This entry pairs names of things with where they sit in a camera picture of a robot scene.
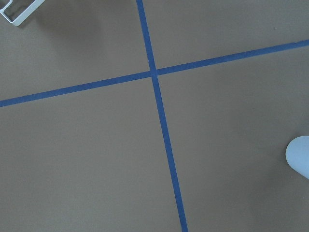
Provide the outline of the light blue plastic cup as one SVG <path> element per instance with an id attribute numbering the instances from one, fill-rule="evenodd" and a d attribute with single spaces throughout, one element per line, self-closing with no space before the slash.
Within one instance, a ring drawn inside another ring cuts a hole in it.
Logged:
<path id="1" fill-rule="evenodd" d="M 289 166 L 297 173 L 309 179 L 309 137 L 294 138 L 287 146 L 285 152 Z"/>

